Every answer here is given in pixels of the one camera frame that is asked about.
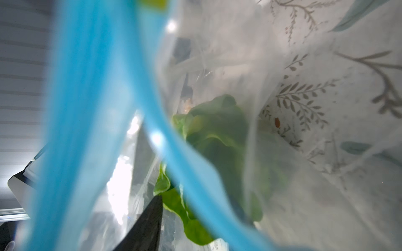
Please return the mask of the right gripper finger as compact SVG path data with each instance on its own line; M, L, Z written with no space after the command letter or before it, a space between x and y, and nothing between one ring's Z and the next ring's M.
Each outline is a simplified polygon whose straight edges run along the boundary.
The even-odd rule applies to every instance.
M163 216L162 196L154 196L114 251L157 251Z

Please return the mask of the chinese cabbage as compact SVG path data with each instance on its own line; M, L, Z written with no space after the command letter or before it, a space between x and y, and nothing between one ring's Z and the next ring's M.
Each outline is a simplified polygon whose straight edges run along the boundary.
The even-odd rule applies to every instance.
M251 206L246 209L242 180L249 124L235 98L225 94L201 103L186 114L173 115L172 124L179 135L218 171L238 218L248 225L260 222L263 211L255 192L251 192ZM193 213L184 198L184 191L170 177L167 165L161 163L154 195L161 195L164 208L180 217L184 233L191 242L200 246L210 244L216 237Z

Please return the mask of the clear zip-top bag blue seal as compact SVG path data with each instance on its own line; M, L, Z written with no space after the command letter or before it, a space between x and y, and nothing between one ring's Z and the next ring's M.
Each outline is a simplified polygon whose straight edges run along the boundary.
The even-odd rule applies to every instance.
M401 250L401 1L55 6L17 250Z

